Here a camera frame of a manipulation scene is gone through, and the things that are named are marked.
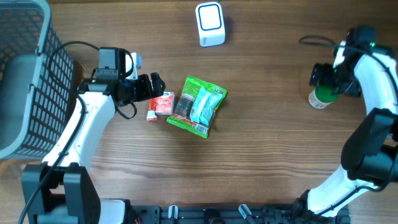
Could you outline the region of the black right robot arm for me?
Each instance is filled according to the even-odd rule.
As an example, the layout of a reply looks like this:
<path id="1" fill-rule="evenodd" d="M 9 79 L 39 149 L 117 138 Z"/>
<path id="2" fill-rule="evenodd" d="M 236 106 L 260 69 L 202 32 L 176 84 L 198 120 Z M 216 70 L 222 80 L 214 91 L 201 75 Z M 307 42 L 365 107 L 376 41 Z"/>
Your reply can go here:
<path id="1" fill-rule="evenodd" d="M 320 35 L 298 42 L 334 49 L 332 64 L 313 67 L 308 101 L 314 108 L 324 109 L 340 95 L 362 96 L 366 107 L 366 117 L 343 146 L 339 168 L 292 209 L 295 220 L 330 223 L 356 197 L 397 182 L 397 147 L 384 143 L 388 137 L 397 141 L 396 55 L 376 43 L 376 30 L 368 26 L 351 28 L 340 43 Z"/>

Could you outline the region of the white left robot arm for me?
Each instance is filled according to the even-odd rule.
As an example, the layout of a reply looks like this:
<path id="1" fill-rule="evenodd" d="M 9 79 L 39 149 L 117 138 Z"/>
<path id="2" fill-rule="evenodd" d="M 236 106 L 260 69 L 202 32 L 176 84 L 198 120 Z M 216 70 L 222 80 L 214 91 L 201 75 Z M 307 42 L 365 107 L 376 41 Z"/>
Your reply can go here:
<path id="1" fill-rule="evenodd" d="M 22 173 L 25 207 L 22 223 L 134 223 L 137 214 L 127 199 L 101 199 L 89 175 L 101 135 L 123 104 L 162 96 L 158 73 L 137 79 L 87 78 L 78 87 L 77 103 L 60 139 L 39 165 Z"/>

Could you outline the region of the small red carton box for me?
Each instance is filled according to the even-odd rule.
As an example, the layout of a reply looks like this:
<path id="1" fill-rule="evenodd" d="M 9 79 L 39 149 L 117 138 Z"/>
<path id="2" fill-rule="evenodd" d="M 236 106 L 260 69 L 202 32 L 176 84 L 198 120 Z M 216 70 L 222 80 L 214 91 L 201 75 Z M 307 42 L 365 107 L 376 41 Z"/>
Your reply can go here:
<path id="1" fill-rule="evenodd" d="M 155 113 L 171 115 L 174 110 L 174 92 L 165 91 L 162 96 L 155 98 Z"/>

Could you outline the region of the red toothpaste box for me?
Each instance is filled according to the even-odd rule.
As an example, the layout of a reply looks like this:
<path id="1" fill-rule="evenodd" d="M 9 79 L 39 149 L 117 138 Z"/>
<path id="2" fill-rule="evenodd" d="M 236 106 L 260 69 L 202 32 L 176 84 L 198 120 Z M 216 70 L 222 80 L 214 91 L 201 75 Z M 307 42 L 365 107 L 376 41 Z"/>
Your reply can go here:
<path id="1" fill-rule="evenodd" d="M 149 100 L 146 119 L 148 121 L 157 121 L 157 115 L 155 113 L 155 98 L 151 98 Z"/>

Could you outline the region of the green lid jar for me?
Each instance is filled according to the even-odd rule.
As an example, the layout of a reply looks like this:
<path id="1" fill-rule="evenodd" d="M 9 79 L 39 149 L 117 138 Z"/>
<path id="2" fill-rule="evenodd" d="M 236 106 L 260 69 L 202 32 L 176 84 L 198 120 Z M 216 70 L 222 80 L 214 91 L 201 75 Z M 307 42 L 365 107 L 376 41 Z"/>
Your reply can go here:
<path id="1" fill-rule="evenodd" d="M 316 109 L 325 109 L 329 104 L 336 101 L 339 94 L 332 87 L 318 85 L 308 96 L 308 102 Z"/>

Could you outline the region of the light blue wipes packet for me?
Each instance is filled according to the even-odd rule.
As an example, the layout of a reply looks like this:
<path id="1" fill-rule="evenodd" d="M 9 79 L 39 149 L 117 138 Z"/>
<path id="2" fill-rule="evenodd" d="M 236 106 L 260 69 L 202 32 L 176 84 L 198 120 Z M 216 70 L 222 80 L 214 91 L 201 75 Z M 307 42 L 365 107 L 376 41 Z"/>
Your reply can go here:
<path id="1" fill-rule="evenodd" d="M 191 121 L 208 126 L 215 107 L 221 101 L 222 96 L 223 95 L 219 93 L 210 93 L 206 91 L 204 87 L 201 87 L 190 112 Z"/>

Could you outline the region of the green snack bag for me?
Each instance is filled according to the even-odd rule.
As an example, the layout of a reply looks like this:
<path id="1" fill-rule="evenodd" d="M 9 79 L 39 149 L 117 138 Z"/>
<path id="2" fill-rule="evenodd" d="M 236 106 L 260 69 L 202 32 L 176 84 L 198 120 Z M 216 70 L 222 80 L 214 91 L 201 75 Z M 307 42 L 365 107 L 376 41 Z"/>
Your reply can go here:
<path id="1" fill-rule="evenodd" d="M 221 101 L 215 107 L 213 116 L 211 117 L 210 121 L 211 124 L 213 118 L 215 117 L 216 110 L 220 106 L 221 102 L 224 100 L 228 91 L 227 89 L 215 85 L 214 83 L 206 82 L 192 76 L 187 77 L 183 86 L 182 94 L 177 102 L 174 112 L 167 118 L 167 122 L 188 132 L 191 132 L 203 138 L 207 138 L 210 124 L 207 126 L 205 124 L 193 122 L 190 119 L 190 112 L 193 103 L 196 100 L 196 97 L 198 96 L 198 92 L 200 91 L 201 87 L 204 87 L 205 90 L 209 91 L 210 93 L 219 93 L 223 95 Z"/>

